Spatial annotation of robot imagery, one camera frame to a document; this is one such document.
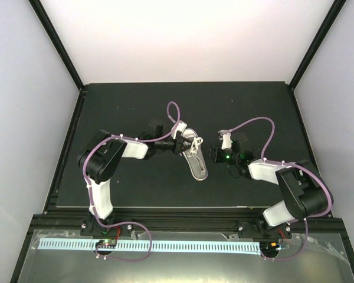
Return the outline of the grey canvas sneaker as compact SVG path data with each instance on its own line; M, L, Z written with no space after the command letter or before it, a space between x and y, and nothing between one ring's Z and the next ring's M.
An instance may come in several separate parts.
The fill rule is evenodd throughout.
M193 129L185 129L185 131L182 133L182 136L183 137L199 137L198 134ZM200 145L200 149L198 150L198 158L200 159L200 161L203 164L203 167L205 169L204 172L202 172L199 169L198 162L193 157L189 157L187 152L182 153L184 158L188 162L188 166L190 168L193 178L197 181L203 181L208 177L208 169L207 169L207 166L206 166L206 163L204 160L204 155L203 155L203 152L201 149L201 145Z

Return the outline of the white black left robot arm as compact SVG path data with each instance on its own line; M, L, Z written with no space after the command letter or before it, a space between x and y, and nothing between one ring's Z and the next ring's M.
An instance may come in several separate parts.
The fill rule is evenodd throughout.
M78 158L89 196L89 211L96 216L94 228L101 235L114 231L115 221L109 217L113 211L110 197L110 179L124 158L147 160L158 150L195 157L203 139L182 121L169 134L164 125L153 126L153 132L142 133L138 138L115 136L99 130Z

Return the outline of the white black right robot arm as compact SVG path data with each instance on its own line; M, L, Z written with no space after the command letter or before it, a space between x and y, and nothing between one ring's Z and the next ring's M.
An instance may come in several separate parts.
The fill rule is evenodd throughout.
M245 177L277 185L282 201L264 210L255 221L260 236L269 238L282 224L327 215L334 199L313 163L303 160L277 162L258 158L239 140L225 146L214 145L210 150L214 163L225 163L237 171L235 177Z

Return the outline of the right controller circuit board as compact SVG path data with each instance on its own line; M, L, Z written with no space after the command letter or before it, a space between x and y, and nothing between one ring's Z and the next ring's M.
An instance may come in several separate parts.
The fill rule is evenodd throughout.
M279 252L283 249L288 249L290 247L290 244L288 242L270 242L267 243L265 247L266 252Z

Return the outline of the controller circuit board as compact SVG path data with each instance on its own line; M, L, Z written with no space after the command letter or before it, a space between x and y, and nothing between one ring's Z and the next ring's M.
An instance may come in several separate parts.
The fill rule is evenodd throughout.
M99 248L109 248L109 249L113 249L115 248L117 245L117 240L116 239L102 239L99 240L96 244L95 244L95 248L99 249Z
M279 252L283 249L288 249L290 247L290 244L288 242L270 242L267 243L265 247L266 252Z

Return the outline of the left controller circuit board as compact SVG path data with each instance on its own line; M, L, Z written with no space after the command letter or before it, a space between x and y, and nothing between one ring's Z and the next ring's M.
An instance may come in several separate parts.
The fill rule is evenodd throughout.
M109 249L113 249L115 248L117 245L117 240L116 239L102 239L99 240L96 244L95 244L95 248L99 249L99 248L109 248Z

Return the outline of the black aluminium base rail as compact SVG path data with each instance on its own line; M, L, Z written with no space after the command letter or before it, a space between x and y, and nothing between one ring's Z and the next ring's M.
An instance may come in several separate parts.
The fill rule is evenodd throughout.
M113 238L117 235L129 236L133 231L143 232L148 228L151 232L234 233L240 238L255 241L291 239L293 233L304 233L305 230L310 233L347 235L343 221L331 216L309 218L307 223L295 222L266 228L261 220L261 209L247 208L117 208L104 224L105 227L100 226L87 210L56 209L34 215L29 231L66 229L94 238Z

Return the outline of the black right frame post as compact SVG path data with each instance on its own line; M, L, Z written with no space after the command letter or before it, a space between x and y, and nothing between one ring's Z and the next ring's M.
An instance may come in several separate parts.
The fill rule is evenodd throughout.
M301 79L303 78L305 72L307 71L310 63L312 62L314 56L318 52L321 44L326 38L328 32L330 31L332 25L335 23L335 20L339 16L341 10L345 6L347 0L334 0L331 4L324 20L320 24L319 29L317 30L312 42L310 43L302 61L300 62L296 72L294 73L293 78L289 83L289 87L294 91Z

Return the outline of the black frame post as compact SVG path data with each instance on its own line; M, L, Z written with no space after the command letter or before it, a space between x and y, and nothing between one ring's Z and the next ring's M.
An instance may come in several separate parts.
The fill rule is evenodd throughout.
M289 83L289 87L294 91L301 79L303 78L305 72L307 71L310 63L312 62L314 56L318 52L321 44L326 38L328 32L330 31L332 25L335 23L335 20L339 16L341 10L345 6L347 0L334 0L331 4L324 20L320 24L319 29L317 30L312 42L310 43L302 61L300 62L296 72L294 73L293 78Z
M66 67L70 77L72 78L74 84L76 85L78 90L82 90L84 88L84 84L62 42L60 39L53 23L50 20L42 2L40 0L28 0L30 5L32 6L36 16L38 17L43 29L47 33L49 39L51 40L56 52L61 58L64 66Z

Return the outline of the black left frame post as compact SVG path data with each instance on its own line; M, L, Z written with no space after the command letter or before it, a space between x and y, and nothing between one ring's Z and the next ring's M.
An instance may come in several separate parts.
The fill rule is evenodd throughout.
M56 52L61 58L64 66L66 67L70 77L72 78L74 84L76 85L78 90L82 90L84 88L84 84L62 42L60 39L53 23L50 20L42 2L40 0L28 0L30 5L32 6L36 16L38 17L43 29L47 33L49 39L51 40Z

